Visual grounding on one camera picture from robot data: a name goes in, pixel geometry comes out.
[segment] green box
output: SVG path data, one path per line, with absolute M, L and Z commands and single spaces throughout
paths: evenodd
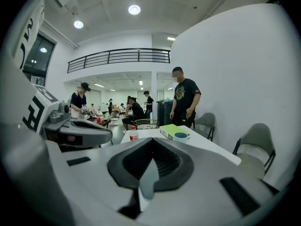
M 175 133 L 177 133 L 177 132 L 185 133 L 185 134 L 187 134 L 187 136 L 188 136 L 187 139 L 190 138 L 190 134 L 189 134 L 187 131 L 183 130 L 183 129 L 180 128 L 180 127 L 175 126 L 174 124 L 170 124 L 170 125 L 166 125 L 166 126 L 160 126 L 160 133 L 161 133 L 163 136 L 165 136 L 165 137 L 167 137 L 168 139 L 170 139 L 170 140 L 172 140 L 172 139 L 174 138 L 174 135 L 175 135 Z

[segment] black cap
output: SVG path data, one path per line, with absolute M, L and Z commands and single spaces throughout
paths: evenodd
M 86 83 L 86 82 L 81 83 L 80 86 L 81 86 L 84 90 L 91 91 L 91 89 L 89 88 L 88 83 Z

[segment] balcony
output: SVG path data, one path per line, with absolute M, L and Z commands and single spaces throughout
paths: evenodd
M 98 52 L 68 62 L 67 73 L 99 65 L 124 62 L 159 62 L 170 64 L 170 50 L 158 48 L 120 48 Z

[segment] water bottle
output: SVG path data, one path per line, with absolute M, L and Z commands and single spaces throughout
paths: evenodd
M 138 139 L 138 132 L 136 131 L 136 126 L 131 126 L 130 140 L 134 141 Z

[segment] man's right hand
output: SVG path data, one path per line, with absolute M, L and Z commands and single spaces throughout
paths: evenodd
M 171 120 L 174 118 L 174 112 L 173 112 L 173 111 L 169 114 L 169 118 L 170 118 Z

